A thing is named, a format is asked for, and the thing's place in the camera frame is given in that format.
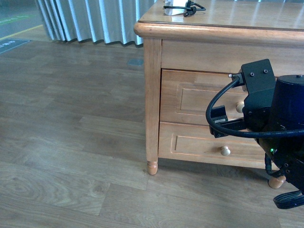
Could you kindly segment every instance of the cabinet top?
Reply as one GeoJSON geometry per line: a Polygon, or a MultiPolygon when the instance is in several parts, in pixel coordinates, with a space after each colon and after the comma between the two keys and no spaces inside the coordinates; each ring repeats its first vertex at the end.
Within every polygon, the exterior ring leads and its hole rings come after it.
{"type": "Polygon", "coordinates": [[[158,0],[139,22],[204,25],[233,28],[304,30],[304,4],[233,0],[195,0],[206,11],[194,16],[164,14],[164,0],[158,0]]]}
{"type": "Polygon", "coordinates": [[[164,14],[158,0],[134,26],[143,38],[304,46],[304,4],[195,0],[206,11],[164,14]]]}

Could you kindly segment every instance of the drawer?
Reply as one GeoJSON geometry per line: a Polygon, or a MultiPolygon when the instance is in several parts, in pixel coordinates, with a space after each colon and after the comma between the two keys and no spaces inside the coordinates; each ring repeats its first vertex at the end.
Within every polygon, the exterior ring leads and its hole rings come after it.
{"type": "MultiPolygon", "coordinates": [[[[162,70],[160,120],[183,124],[207,125],[206,109],[211,99],[231,82],[228,75],[162,70]]],[[[241,87],[225,93],[215,106],[225,105],[229,119],[242,117],[236,111],[247,93],[241,87]]]]}
{"type": "Polygon", "coordinates": [[[233,136],[215,139],[209,133],[207,126],[161,122],[158,156],[185,161],[265,168],[265,152],[254,139],[233,136]],[[223,146],[230,149],[230,155],[221,154],[223,146]]]}

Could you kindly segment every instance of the wooden cabinet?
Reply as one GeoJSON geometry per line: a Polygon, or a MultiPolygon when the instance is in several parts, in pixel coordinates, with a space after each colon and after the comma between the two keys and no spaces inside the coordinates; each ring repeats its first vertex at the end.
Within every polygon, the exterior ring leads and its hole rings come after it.
{"type": "MultiPolygon", "coordinates": [[[[196,2],[207,10],[184,18],[164,15],[160,0],[134,27],[144,38],[148,172],[157,172],[159,157],[264,168],[254,139],[215,139],[205,111],[242,64],[269,58],[276,76],[304,72],[301,9],[292,3],[196,2]],[[277,10],[284,18],[273,18],[277,10]],[[222,155],[227,148],[231,153],[222,155]]],[[[225,105],[229,119],[238,118],[236,105],[246,96],[234,88],[216,105],[225,105]]]]}

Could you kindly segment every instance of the white curtain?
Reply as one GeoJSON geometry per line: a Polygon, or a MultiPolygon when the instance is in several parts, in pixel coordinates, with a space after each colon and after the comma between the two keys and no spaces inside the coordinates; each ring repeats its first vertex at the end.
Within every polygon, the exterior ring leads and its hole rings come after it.
{"type": "Polygon", "coordinates": [[[156,0],[35,0],[52,40],[143,40],[133,27],[156,0]]]}

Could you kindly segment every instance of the black cable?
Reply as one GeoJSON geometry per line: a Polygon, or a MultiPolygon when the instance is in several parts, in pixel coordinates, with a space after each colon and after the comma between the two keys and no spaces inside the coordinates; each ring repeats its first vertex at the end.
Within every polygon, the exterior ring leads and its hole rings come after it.
{"type": "Polygon", "coordinates": [[[265,170],[269,176],[272,176],[275,178],[278,178],[278,177],[281,177],[284,175],[283,172],[281,172],[281,170],[272,172],[271,158],[266,153],[265,153],[265,170]]]}
{"type": "Polygon", "coordinates": [[[274,203],[279,209],[290,209],[304,205],[304,195],[301,191],[283,193],[274,197],[274,203]]]}
{"type": "Polygon", "coordinates": [[[203,6],[199,5],[198,3],[193,2],[193,5],[194,5],[194,6],[197,6],[197,7],[199,7],[199,8],[200,8],[200,9],[196,9],[197,11],[205,11],[205,10],[206,10],[206,8],[205,8],[205,7],[203,7],[203,6]]]}
{"type": "Polygon", "coordinates": [[[242,138],[287,138],[287,137],[295,137],[295,136],[304,135],[304,129],[280,131],[280,132],[241,132],[241,131],[227,129],[225,127],[221,127],[218,124],[214,123],[214,121],[211,118],[211,110],[212,110],[214,104],[223,96],[223,94],[225,92],[227,92],[229,89],[233,88],[239,81],[240,81],[240,78],[238,76],[235,77],[235,79],[231,83],[229,83],[221,91],[219,91],[218,94],[216,94],[215,97],[210,101],[210,103],[206,109],[206,119],[211,128],[213,128],[216,131],[219,131],[223,134],[232,135],[232,136],[236,136],[236,137],[242,137],[242,138]]]}
{"type": "Polygon", "coordinates": [[[182,10],[192,10],[190,7],[182,7],[182,6],[164,6],[164,9],[182,9],[182,10]]]}
{"type": "Polygon", "coordinates": [[[187,12],[184,13],[184,16],[187,17],[187,16],[191,16],[191,15],[194,15],[196,13],[196,11],[205,11],[206,8],[191,1],[191,0],[188,0],[187,4],[185,7],[182,7],[182,6],[164,6],[163,7],[164,9],[182,9],[182,10],[186,10],[187,12]]]}

